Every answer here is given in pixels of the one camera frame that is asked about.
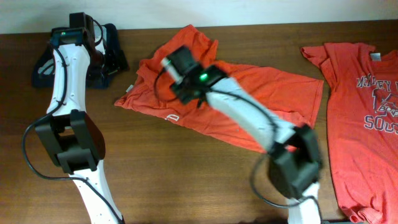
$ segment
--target green led light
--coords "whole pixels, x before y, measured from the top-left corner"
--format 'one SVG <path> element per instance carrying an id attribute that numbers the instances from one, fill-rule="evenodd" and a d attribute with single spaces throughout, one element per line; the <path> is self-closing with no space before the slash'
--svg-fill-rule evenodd
<path id="1" fill-rule="evenodd" d="M 209 78 L 209 76 L 206 73 L 203 73 L 199 76 L 200 81 L 204 82 Z"/>

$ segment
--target shirt sleeve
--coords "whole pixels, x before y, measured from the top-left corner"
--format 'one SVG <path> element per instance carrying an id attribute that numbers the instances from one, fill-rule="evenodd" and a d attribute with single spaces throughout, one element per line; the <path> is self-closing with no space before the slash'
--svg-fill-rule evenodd
<path id="1" fill-rule="evenodd" d="M 330 88 L 334 90 L 338 80 L 335 71 L 333 70 L 331 59 L 326 52 L 326 48 L 324 46 L 303 47 L 301 48 L 301 53 L 322 71 L 322 74 Z"/>

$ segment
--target wire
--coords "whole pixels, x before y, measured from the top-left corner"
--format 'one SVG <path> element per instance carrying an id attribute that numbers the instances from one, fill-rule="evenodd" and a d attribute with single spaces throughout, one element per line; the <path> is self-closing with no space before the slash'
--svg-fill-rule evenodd
<path id="1" fill-rule="evenodd" d="M 272 126 L 272 130 L 273 130 L 272 138 L 273 138 L 273 140 L 275 142 L 276 130 L 278 128 L 278 125 L 276 125 L 276 123 L 272 120 L 271 116 L 269 114 L 267 114 L 260 106 L 258 106 L 257 104 L 251 102 L 248 99 L 245 99 L 242 96 L 235 95 L 233 93 L 228 93 L 228 92 L 225 92 L 225 91 L 214 90 L 214 89 L 211 89 L 211 88 L 209 89 L 209 91 L 212 91 L 212 92 L 215 92 L 215 93 L 224 94 L 224 95 L 228 95 L 228 96 L 233 96 L 233 97 L 235 97 L 237 99 L 240 99 L 240 100 L 243 100 L 246 103 L 249 103 L 250 105 L 252 105 L 255 108 L 257 108 L 269 120 L 269 122 L 270 122 L 270 124 Z M 292 203 L 292 204 L 289 204 L 289 205 L 280 205 L 280 204 L 271 202 L 270 200 L 266 199 L 263 195 L 261 195 L 261 193 L 256 188 L 255 177 L 256 177 L 257 171 L 259 170 L 259 167 L 260 167 L 261 163 L 267 158 L 267 156 L 268 156 L 267 154 L 263 154 L 262 156 L 260 156 L 260 158 L 257 160 L 257 162 L 255 163 L 255 165 L 254 165 L 254 167 L 252 169 L 249 181 L 250 181 L 250 187 L 251 187 L 252 191 L 254 192 L 254 194 L 257 197 L 259 197 L 261 200 L 263 200 L 265 203 L 267 203 L 269 205 L 272 205 L 274 207 L 277 207 L 277 208 L 284 208 L 284 209 L 299 206 L 301 203 L 304 203 L 305 201 L 307 201 L 309 199 L 313 200 L 315 202 L 315 204 L 317 205 L 318 214 L 319 214 L 319 217 L 320 217 L 320 223 L 322 223 L 322 213 L 321 213 L 321 210 L 320 210 L 320 206 L 319 206 L 318 200 L 314 196 L 302 197 L 302 198 L 298 199 L 298 202 L 295 202 L 295 203 Z"/>
<path id="2" fill-rule="evenodd" d="M 45 67 L 45 68 L 42 70 L 42 72 L 40 72 L 39 76 L 40 76 L 40 77 L 43 76 L 43 75 L 44 75 L 44 72 L 47 71 L 47 70 L 48 70 L 49 68 L 51 68 L 51 67 L 52 67 L 52 70 L 51 70 L 51 72 L 50 72 L 48 75 L 52 75 L 53 72 L 54 72 L 54 64 L 53 64 L 53 63 L 50 64 L 49 66 Z"/>
<path id="3" fill-rule="evenodd" d="M 65 101 L 65 97 L 67 95 L 67 81 L 68 81 L 68 75 L 67 75 L 67 64 L 65 62 L 64 57 L 62 56 L 61 52 L 59 51 L 59 49 L 52 47 L 60 56 L 61 60 L 62 60 L 62 67 L 63 67 L 63 74 L 64 74 L 64 82 L 63 82 L 63 92 L 62 92 L 62 97 L 60 101 L 58 102 L 58 105 L 49 113 L 47 113 L 45 116 L 35 120 L 32 124 L 30 124 L 25 132 L 24 135 L 22 136 L 22 144 L 21 144 L 21 148 L 22 148 L 22 155 L 24 156 L 24 159 L 27 163 L 27 165 L 29 166 L 29 168 L 33 171 L 34 174 L 36 174 L 37 176 L 39 176 L 40 178 L 46 179 L 46 180 L 79 180 L 82 181 L 83 183 L 85 183 L 108 207 L 109 209 L 112 211 L 113 215 L 116 217 L 116 219 L 118 220 L 119 223 L 124 223 L 122 219 L 119 218 L 118 214 L 116 213 L 116 211 L 113 209 L 113 207 L 111 206 L 111 204 L 107 201 L 106 198 L 104 198 L 89 182 L 88 179 L 84 179 L 84 178 L 80 178 L 80 177 L 49 177 L 46 175 L 41 174 L 38 170 L 36 170 L 32 163 L 30 162 L 27 153 L 26 153 L 26 137 L 29 133 L 29 131 L 31 131 L 35 125 L 39 124 L 41 121 L 47 119 L 48 117 L 52 116 L 62 105 L 63 102 Z"/>
<path id="4" fill-rule="evenodd" d="M 173 98 L 173 99 L 171 99 L 171 100 L 165 100 L 165 99 L 162 99 L 162 98 L 159 96 L 159 92 L 157 91 L 157 82 L 159 81 L 160 76 L 162 76 L 165 72 L 166 72 L 166 69 L 163 68 L 163 69 L 159 72 L 159 74 L 156 76 L 155 81 L 154 81 L 154 94 L 155 94 L 155 97 L 156 97 L 159 101 L 161 101 L 161 102 L 163 102 L 163 103 L 170 103 L 170 102 L 173 102 L 173 101 L 175 101 L 176 99 L 178 99 L 178 97 L 175 97 L 175 98 Z"/>
<path id="5" fill-rule="evenodd" d="M 93 19 L 93 21 L 97 24 L 97 26 L 99 27 L 99 29 L 101 30 L 101 38 L 99 41 L 95 42 L 95 45 L 97 46 L 98 44 L 101 43 L 102 38 L 104 37 L 104 30 L 102 29 L 102 26 L 99 24 L 99 22 L 97 22 L 95 19 Z"/>

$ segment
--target clothing tag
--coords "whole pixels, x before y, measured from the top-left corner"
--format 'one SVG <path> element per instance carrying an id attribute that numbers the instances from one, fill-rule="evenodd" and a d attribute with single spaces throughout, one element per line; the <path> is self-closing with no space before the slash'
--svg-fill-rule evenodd
<path id="1" fill-rule="evenodd" d="M 126 90 L 126 93 L 127 93 L 128 91 L 130 91 L 130 90 L 133 88 L 133 86 L 134 86 L 134 85 L 130 85 L 129 88 L 127 88 L 127 90 Z"/>
<path id="2" fill-rule="evenodd" d="M 381 62 L 381 55 L 380 53 L 373 53 L 371 54 L 372 61 Z"/>

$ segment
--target graphic print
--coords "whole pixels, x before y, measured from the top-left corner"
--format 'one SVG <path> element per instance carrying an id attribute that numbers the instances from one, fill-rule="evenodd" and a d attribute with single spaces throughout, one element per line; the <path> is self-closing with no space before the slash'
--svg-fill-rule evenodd
<path id="1" fill-rule="evenodd" d="M 374 114 L 364 117 L 364 127 L 398 134 L 398 82 L 377 80 L 368 74 L 357 78 L 357 88 L 373 88 Z"/>

